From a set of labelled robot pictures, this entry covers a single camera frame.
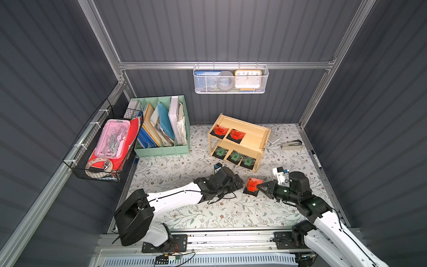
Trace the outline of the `white mesh wall basket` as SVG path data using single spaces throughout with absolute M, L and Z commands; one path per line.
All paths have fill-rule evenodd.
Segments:
M 198 94 L 264 94 L 269 78 L 267 65 L 197 64 L 193 67 Z

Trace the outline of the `red tea bag bottom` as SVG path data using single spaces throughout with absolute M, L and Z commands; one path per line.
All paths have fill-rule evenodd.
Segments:
M 245 135 L 245 132 L 239 131 L 237 129 L 232 129 L 226 138 L 237 144 L 240 144 Z

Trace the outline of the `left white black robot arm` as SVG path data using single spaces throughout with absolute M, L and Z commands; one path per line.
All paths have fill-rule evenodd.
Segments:
M 155 223 L 157 218 L 184 206 L 211 204 L 215 198 L 222 200 L 243 186 L 238 174 L 220 167 L 213 175 L 197 178 L 180 188 L 149 194 L 136 190 L 114 213 L 118 239 L 123 247 L 143 241 L 158 249 L 169 248 L 173 246 L 173 236 L 164 222 Z

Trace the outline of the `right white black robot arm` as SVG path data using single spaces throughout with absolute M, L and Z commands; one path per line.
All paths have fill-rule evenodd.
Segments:
M 386 267 L 387 263 L 368 249 L 322 198 L 314 195 L 309 179 L 299 171 L 289 173 L 289 185 L 277 180 L 257 185 L 263 194 L 291 204 L 306 219 L 292 227 L 291 241 L 306 246 L 332 267 Z

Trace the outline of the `grey tape roll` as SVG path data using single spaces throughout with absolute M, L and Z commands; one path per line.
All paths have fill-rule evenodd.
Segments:
M 217 86 L 221 91 L 230 91 L 235 86 L 234 75 L 230 71 L 221 71 L 218 75 Z

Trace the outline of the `white calculator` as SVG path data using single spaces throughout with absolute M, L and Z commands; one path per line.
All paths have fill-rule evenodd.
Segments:
M 279 136 L 278 136 L 277 134 L 275 134 L 275 133 L 273 133 L 273 132 L 272 132 L 272 133 L 269 135 L 268 142 L 269 142 L 271 145 L 275 145 L 275 144 L 277 144 L 279 141 L 280 141 L 280 138 L 279 138 Z

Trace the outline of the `grey stapler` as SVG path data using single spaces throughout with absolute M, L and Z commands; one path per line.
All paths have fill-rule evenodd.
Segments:
M 288 141 L 280 145 L 281 150 L 302 150 L 304 147 L 301 140 Z

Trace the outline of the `blue box in basket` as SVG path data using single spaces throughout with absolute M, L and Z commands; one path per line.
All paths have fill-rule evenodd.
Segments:
M 196 70 L 193 72 L 195 92 L 208 93 L 219 90 L 218 76 L 221 71 L 216 70 Z

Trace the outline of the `yellow white clock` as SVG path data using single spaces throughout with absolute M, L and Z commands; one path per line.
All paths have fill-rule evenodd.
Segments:
M 236 89 L 255 90 L 261 87 L 261 70 L 236 70 L 234 76 Z

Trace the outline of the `wooden two-tier shelf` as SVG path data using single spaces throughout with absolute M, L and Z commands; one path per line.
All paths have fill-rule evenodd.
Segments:
M 208 133 L 210 156 L 257 172 L 271 130 L 220 114 Z

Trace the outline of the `green tea bag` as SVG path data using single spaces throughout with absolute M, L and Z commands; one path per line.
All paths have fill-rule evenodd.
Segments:
M 213 152 L 213 157 L 218 158 L 220 160 L 223 160 L 225 158 L 225 156 L 227 155 L 227 153 L 229 152 L 228 149 L 223 148 L 221 146 L 218 146 L 215 151 Z
M 238 165 L 243 158 L 243 154 L 239 153 L 236 150 L 233 150 L 231 154 L 228 156 L 227 161 L 232 162 L 235 165 Z
M 253 170 L 256 163 L 256 158 L 249 156 L 243 156 L 240 161 L 240 166 L 249 170 Z

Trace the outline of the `pink plastic tool case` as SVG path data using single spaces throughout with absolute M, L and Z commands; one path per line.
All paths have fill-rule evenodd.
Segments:
M 129 120 L 108 120 L 95 148 L 95 156 L 114 160 L 121 158 L 130 126 Z

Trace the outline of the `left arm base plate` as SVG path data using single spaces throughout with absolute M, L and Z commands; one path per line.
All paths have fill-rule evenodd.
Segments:
M 152 244 L 143 242 L 141 249 L 142 253 L 184 253 L 187 251 L 188 236 L 186 234 L 172 235 L 172 238 L 167 240 L 164 244 L 159 247 L 155 247 Z

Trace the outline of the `red tea bag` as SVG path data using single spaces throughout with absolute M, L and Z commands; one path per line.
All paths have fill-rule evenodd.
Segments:
M 240 144 L 245 135 L 245 132 L 239 131 L 237 129 L 232 129 L 226 138 L 237 144 Z
M 229 131 L 229 128 L 216 124 L 210 131 L 210 135 L 217 137 L 220 140 L 223 140 L 224 137 L 227 135 L 228 131 Z
M 257 197 L 259 193 L 258 185 L 262 184 L 263 182 L 264 181 L 261 179 L 249 178 L 243 190 L 243 193 L 246 195 Z

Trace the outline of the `white binder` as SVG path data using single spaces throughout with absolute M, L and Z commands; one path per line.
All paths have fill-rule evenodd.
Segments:
M 173 133 L 175 135 L 175 141 L 178 145 L 182 145 L 182 137 L 178 128 L 178 120 L 179 120 L 179 97 L 172 96 L 169 107 L 169 119 L 173 129 Z

